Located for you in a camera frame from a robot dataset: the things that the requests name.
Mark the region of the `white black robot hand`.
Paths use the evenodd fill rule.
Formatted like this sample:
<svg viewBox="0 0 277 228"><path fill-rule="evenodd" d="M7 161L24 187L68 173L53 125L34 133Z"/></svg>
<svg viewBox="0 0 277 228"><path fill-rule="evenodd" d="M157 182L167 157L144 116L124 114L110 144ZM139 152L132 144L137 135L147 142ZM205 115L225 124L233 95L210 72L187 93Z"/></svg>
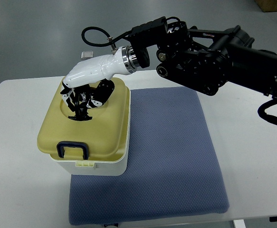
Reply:
<svg viewBox="0 0 277 228"><path fill-rule="evenodd" d="M111 78L115 74L129 75L139 67L131 47L120 47L115 54L79 62L62 82L62 99L75 113L70 119L90 120L87 110L104 105L114 91Z"/></svg>

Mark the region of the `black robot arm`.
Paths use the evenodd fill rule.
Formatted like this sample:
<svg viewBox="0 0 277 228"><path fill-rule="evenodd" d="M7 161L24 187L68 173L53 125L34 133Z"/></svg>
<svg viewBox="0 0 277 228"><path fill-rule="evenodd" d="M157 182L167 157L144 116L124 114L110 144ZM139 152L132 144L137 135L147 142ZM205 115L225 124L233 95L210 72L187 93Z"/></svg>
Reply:
<svg viewBox="0 0 277 228"><path fill-rule="evenodd" d="M277 105L277 54L252 48L254 39L240 26L224 31L188 28L177 17L161 17L133 27L117 38L107 36L107 46L125 39L132 46L133 65L148 67L147 48L157 46L157 74L167 80L213 96L226 82L271 96L258 115L277 125L266 110Z"/></svg>

